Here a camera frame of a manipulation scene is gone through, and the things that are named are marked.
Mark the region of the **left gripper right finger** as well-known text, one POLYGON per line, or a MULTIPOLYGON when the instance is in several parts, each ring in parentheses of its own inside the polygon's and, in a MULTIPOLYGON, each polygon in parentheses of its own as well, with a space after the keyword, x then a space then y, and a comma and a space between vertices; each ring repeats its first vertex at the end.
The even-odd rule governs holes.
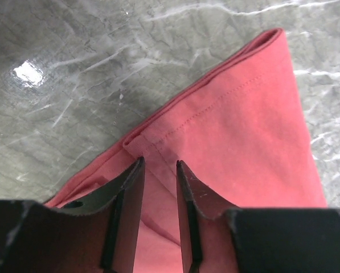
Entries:
POLYGON ((240 208, 176 169, 184 272, 340 272, 340 209, 240 208))

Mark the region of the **dark red t-shirt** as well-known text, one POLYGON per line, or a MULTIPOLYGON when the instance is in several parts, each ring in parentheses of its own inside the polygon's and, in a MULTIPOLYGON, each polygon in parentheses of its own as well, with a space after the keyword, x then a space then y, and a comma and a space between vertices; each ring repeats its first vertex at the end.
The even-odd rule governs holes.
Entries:
POLYGON ((285 31, 254 38, 73 176, 60 207, 144 157, 135 272, 181 272, 176 163, 240 207, 325 207, 285 31))

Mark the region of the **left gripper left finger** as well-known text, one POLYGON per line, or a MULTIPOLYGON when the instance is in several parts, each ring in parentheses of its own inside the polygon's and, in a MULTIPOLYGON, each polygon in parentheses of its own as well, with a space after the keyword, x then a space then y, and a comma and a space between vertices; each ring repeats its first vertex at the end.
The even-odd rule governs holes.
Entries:
POLYGON ((145 161, 61 208, 0 200, 0 272, 132 272, 145 161))

